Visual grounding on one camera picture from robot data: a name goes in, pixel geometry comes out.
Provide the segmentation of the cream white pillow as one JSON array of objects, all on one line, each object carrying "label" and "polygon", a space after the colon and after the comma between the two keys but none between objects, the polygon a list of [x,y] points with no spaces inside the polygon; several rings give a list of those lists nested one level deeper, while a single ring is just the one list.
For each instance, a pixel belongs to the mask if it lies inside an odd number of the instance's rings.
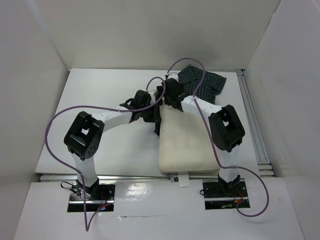
[{"label": "cream white pillow", "polygon": [[213,172],[220,167],[203,120],[168,105],[159,108],[159,169],[164,173]]}]

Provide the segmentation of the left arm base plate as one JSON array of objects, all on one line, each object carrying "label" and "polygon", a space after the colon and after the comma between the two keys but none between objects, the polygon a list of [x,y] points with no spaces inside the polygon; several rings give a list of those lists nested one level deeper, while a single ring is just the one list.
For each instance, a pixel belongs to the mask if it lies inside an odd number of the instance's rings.
[{"label": "left arm base plate", "polygon": [[114,211],[116,189],[114,182],[100,184],[93,196],[88,193],[84,194],[83,190],[75,182],[62,181],[60,187],[70,192],[67,207],[68,213],[83,213],[84,199],[87,212],[93,213],[98,209],[101,212]]}]

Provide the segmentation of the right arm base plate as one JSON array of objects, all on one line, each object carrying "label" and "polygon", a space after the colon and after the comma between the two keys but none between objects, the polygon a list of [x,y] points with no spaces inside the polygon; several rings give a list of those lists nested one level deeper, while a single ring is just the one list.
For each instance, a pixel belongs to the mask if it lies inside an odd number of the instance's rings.
[{"label": "right arm base plate", "polygon": [[244,180],[231,191],[222,190],[217,180],[204,180],[199,194],[204,198],[205,210],[227,210],[250,208],[247,186]]}]

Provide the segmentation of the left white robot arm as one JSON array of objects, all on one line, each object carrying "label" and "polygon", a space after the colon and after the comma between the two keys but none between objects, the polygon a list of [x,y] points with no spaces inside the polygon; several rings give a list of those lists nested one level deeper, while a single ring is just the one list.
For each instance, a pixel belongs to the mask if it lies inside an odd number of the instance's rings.
[{"label": "left white robot arm", "polygon": [[160,100],[158,90],[138,90],[133,98],[120,104],[115,111],[107,110],[97,114],[81,111],[74,119],[64,137],[64,144],[71,153],[77,174],[76,184],[81,194],[88,200],[99,193],[99,178],[96,174],[94,155],[98,151],[104,132],[115,127],[130,124],[143,118],[149,123],[159,123],[156,111],[158,105],[142,110]]}]

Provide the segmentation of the dark checkered pillowcase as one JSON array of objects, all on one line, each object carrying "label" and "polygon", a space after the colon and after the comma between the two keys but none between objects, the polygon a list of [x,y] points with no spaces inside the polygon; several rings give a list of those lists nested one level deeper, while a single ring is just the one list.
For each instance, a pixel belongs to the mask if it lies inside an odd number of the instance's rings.
[{"label": "dark checkered pillowcase", "polygon": [[[202,79],[203,70],[192,65],[188,65],[177,75],[178,82],[183,86],[184,91],[192,94]],[[204,79],[195,95],[203,101],[215,104],[216,96],[222,92],[226,80],[226,77],[205,71]]]}]

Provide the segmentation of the aluminium front rail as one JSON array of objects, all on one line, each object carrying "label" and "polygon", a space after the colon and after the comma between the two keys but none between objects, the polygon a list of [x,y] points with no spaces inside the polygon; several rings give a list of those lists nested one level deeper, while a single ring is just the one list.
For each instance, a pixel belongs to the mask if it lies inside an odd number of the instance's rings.
[{"label": "aluminium front rail", "polygon": [[[179,178],[177,174],[169,174],[166,176],[115,176],[115,175],[99,175],[100,181],[162,181],[170,180],[174,181],[175,178]],[[40,182],[62,182],[62,181],[75,181],[77,175],[63,175],[63,174],[42,174],[40,176]],[[210,175],[189,175],[189,180],[203,180],[203,181],[218,181],[217,176]]]}]

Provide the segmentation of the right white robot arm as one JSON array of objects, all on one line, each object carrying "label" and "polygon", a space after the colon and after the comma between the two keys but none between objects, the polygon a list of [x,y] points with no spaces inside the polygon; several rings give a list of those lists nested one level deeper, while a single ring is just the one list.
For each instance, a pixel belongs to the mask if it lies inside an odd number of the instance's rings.
[{"label": "right white robot arm", "polygon": [[235,108],[202,100],[185,91],[174,78],[166,79],[156,90],[155,99],[161,104],[202,118],[220,168],[218,190],[223,196],[230,196],[240,183],[237,163],[240,144],[246,134]]}]

